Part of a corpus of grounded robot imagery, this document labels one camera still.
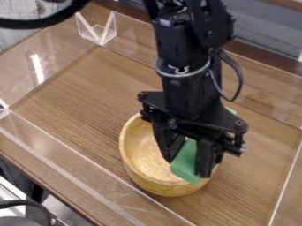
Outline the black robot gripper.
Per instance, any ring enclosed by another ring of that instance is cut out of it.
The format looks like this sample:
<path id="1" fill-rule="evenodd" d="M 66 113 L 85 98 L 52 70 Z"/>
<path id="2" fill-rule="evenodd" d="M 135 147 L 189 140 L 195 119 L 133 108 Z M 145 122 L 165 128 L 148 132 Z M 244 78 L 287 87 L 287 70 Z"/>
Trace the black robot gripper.
<path id="1" fill-rule="evenodd" d="M 221 64 L 228 64 L 237 76 L 243 75 L 236 61 L 209 57 L 200 65 L 181 69 L 155 61 L 161 79 L 160 91 L 137 95 L 143 104 L 141 118 L 151 123 L 160 154 L 173 161 L 185 138 L 197 140 L 195 175 L 209 178 L 223 153 L 241 154 L 247 123 L 229 113 L 221 101 L 233 101 L 221 90 Z"/>

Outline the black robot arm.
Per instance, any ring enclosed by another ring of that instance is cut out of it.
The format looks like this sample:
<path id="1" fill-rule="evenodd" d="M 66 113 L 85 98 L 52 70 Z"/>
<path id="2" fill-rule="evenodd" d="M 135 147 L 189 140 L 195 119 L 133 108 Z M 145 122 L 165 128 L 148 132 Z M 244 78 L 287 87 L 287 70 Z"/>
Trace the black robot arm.
<path id="1" fill-rule="evenodd" d="M 193 174 L 211 177 L 225 153 L 241 155 L 247 123 L 221 101 L 221 64 L 243 78 L 224 51 L 236 19 L 223 0 L 143 0 L 156 38 L 155 69 L 161 91 L 137 95 L 141 118 L 152 125 L 161 156 L 173 162 L 185 142 L 195 142 Z"/>

